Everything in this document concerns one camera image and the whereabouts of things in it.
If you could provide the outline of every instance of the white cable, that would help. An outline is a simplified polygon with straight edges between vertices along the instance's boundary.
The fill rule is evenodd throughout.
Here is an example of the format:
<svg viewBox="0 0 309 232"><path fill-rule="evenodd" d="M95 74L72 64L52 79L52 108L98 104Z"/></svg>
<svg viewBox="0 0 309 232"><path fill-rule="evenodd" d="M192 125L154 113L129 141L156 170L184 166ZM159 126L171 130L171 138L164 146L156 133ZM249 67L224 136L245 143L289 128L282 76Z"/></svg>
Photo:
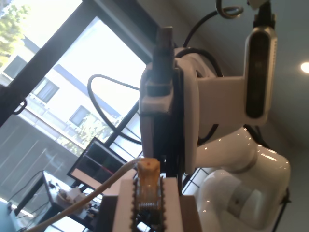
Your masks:
<svg viewBox="0 0 309 232"><path fill-rule="evenodd" d="M42 222L41 224L32 227L25 232L39 232L46 229L48 226L54 224L55 222L59 221L60 219L74 213L77 209L83 207L85 204L89 203L92 199L97 197L101 194L104 190L109 188L113 183L115 183L120 177L122 177L127 171L132 169L134 165L140 160L140 158L136 158L126 164L124 164L117 172L115 172L109 179L107 179L100 187L82 199L80 202L77 202L70 207L63 210L60 214L53 216L52 218Z"/></svg>

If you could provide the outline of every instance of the white block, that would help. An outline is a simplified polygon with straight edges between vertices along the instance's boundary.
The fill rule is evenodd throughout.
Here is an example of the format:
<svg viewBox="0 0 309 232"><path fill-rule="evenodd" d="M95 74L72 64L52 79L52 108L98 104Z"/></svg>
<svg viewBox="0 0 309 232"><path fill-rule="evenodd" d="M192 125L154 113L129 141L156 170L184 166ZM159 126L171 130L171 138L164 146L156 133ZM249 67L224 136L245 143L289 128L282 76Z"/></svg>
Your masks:
<svg viewBox="0 0 309 232"><path fill-rule="evenodd" d="M183 221L180 210L179 195L176 178L163 179L165 202L165 232L183 232Z"/></svg>

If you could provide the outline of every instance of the monitor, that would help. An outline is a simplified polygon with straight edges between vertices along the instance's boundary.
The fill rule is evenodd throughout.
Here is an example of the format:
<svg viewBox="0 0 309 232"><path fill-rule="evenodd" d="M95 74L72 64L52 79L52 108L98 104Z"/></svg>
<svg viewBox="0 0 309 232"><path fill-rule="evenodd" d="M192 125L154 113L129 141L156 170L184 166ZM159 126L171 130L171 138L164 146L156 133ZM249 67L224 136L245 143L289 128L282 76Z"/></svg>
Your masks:
<svg viewBox="0 0 309 232"><path fill-rule="evenodd" d="M96 189L125 163L126 160L121 156L106 147L99 139L93 138L69 170L68 176ZM135 174L134 169L128 171L103 194L118 195L121 180L132 179Z"/></svg>

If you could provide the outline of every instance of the glass window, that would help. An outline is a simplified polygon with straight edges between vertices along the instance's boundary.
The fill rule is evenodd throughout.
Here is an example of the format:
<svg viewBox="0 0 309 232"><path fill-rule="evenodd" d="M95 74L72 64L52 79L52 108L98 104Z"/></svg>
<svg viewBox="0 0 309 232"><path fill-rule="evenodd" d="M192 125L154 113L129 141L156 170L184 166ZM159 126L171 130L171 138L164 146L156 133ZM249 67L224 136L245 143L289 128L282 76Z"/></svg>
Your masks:
<svg viewBox="0 0 309 232"><path fill-rule="evenodd" d="M17 74L26 66L25 62L20 56L16 56L13 61L4 69L4 73L10 78L14 79Z"/></svg>
<svg viewBox="0 0 309 232"><path fill-rule="evenodd" d="M33 90L33 93L44 103L48 103L49 100L58 91L58 89L58 86L56 86L53 82L44 77Z"/></svg>
<svg viewBox="0 0 309 232"><path fill-rule="evenodd" d="M74 123L76 126L80 126L83 122L83 119L89 115L90 112L85 107L80 106L77 111L72 115L70 121Z"/></svg>

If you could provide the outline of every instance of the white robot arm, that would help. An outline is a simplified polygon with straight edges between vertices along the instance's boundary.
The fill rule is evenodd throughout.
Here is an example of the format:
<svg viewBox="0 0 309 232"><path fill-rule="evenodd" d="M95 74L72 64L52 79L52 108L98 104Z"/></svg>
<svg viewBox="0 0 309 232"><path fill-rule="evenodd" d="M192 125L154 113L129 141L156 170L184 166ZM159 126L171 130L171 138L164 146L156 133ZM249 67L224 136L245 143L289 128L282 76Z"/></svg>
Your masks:
<svg viewBox="0 0 309 232"><path fill-rule="evenodd" d="M270 12L269 3L260 8L265 10ZM273 21L262 16L259 13L246 42L243 76L216 76L198 49L173 51L167 28L160 31L154 61L141 80L144 155L165 163L167 176L178 179L182 171L191 174L197 167L224 170L211 174L201 187L203 221L211 221L204 218L208 210L218 218L224 211L251 228L265 228L288 186L288 161L262 147L242 127L264 124L270 110L277 36ZM227 190L224 198L222 189ZM210 195L211 207L205 199ZM212 231L205 225L204 232Z"/></svg>

